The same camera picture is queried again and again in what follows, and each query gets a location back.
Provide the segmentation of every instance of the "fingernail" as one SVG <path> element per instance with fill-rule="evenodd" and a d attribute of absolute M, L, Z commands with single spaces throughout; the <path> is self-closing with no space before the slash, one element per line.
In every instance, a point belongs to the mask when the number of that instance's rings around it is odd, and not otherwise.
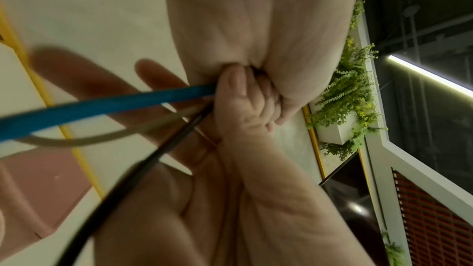
<path fill-rule="evenodd" d="M 245 69 L 237 67 L 230 75 L 230 87 L 239 96 L 246 96 L 246 74 Z"/>

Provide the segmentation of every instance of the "skin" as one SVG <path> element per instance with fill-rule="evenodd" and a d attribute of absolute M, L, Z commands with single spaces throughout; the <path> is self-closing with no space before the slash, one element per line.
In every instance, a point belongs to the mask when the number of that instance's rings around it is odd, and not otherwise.
<path fill-rule="evenodd" d="M 36 51 L 31 62 L 80 100 L 138 92 L 65 50 Z M 156 62 L 135 68 L 154 90 L 186 86 Z M 262 86 L 251 70 L 225 68 L 214 117 L 170 152 L 193 175 L 157 165 L 96 233 L 97 265 L 373 265 L 323 190 L 273 143 L 265 125 L 275 96 Z M 133 126 L 169 113 L 153 107 L 111 117 Z M 145 137 L 159 145 L 182 125 Z"/>
<path fill-rule="evenodd" d="M 264 71 L 281 94 L 283 124 L 328 85 L 354 0 L 167 0 L 174 43 L 191 85 L 227 64 Z"/>

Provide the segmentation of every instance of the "cable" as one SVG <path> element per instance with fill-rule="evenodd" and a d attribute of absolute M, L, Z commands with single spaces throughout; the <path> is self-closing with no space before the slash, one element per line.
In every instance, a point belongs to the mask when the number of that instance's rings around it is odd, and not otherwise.
<path fill-rule="evenodd" d="M 49 107 L 0 118 L 0 142 L 93 116 L 213 95 L 215 85 L 124 95 Z"/>
<path fill-rule="evenodd" d="M 213 104 L 205 107 L 196 117 L 189 121 L 173 137 L 168 139 L 145 160 L 132 167 L 110 191 L 102 203 L 92 212 L 89 218 L 75 234 L 64 253 L 59 258 L 56 266 L 72 266 L 79 256 L 82 248 L 92 234 L 107 220 L 109 215 L 118 206 L 120 201 L 129 194 L 140 182 L 143 176 L 151 170 L 161 157 L 177 146 L 192 130 L 213 110 Z"/>
<path fill-rule="evenodd" d="M 102 135 L 84 137 L 84 138 L 73 138 L 73 139 L 63 139 L 63 138 L 45 138 L 36 135 L 30 135 L 24 138 L 19 138 L 16 141 L 43 147 L 55 147 L 55 148 L 72 148 L 80 146 L 88 146 L 97 143 L 107 142 L 116 140 L 119 138 L 127 137 L 136 133 L 145 133 L 151 130 L 155 130 L 159 127 L 165 126 L 167 124 L 173 123 L 183 117 L 188 117 L 190 115 L 196 114 L 201 111 L 201 107 L 192 107 L 176 113 L 171 113 L 162 118 L 153 120 L 151 122 L 144 123 L 131 128 L 126 128 L 120 131 L 106 133 Z"/>

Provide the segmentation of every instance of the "pink object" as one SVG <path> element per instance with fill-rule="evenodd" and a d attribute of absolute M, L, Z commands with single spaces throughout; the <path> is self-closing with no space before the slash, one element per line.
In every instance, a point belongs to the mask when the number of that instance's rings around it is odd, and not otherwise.
<path fill-rule="evenodd" d="M 71 150 L 0 159 L 0 261 L 52 234 L 89 189 Z"/>

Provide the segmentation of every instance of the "yellow trim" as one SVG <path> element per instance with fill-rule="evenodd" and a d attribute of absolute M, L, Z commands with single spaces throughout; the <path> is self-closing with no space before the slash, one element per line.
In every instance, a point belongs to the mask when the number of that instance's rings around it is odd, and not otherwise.
<path fill-rule="evenodd" d="M 306 105 L 306 106 L 302 107 L 302 112 L 304 113 L 305 122 L 307 124 L 310 124 L 309 106 Z M 319 149 L 319 143 L 317 142 L 317 136 L 315 135 L 314 128 L 310 128 L 308 130 L 309 130 L 310 141 L 312 141 L 312 147 L 314 148 L 315 158 L 317 159 L 317 163 L 319 164 L 320 175 L 322 177 L 322 180 L 324 180 L 327 176 L 326 176 L 325 171 L 324 171 L 324 166 L 322 164 L 322 159 L 320 158 L 320 149 Z"/>
<path fill-rule="evenodd" d="M 19 61 L 23 65 L 26 73 L 30 77 L 31 81 L 33 82 L 39 96 L 43 99 L 46 106 L 54 106 L 54 101 L 49 94 L 48 90 L 46 89 L 41 77 L 39 77 L 33 70 L 30 68 L 30 62 L 28 58 L 28 54 L 23 47 L 23 44 L 17 38 L 13 29 L 9 26 L 8 20 L 3 14 L 0 8 L 0 34 L 3 37 L 5 45 L 13 48 L 16 55 L 18 56 Z M 70 132 L 69 128 L 66 126 L 59 126 L 64 138 L 70 139 L 73 138 L 72 133 Z M 80 167 L 84 171 L 87 178 L 89 178 L 90 183 L 95 188 L 97 193 L 99 194 L 100 198 L 103 199 L 105 197 L 105 191 L 101 187 L 97 177 L 93 173 L 92 169 L 90 168 L 89 164 L 87 163 L 84 155 L 78 148 L 74 148 L 72 150 L 73 155 L 75 156 L 77 162 L 79 163 Z"/>

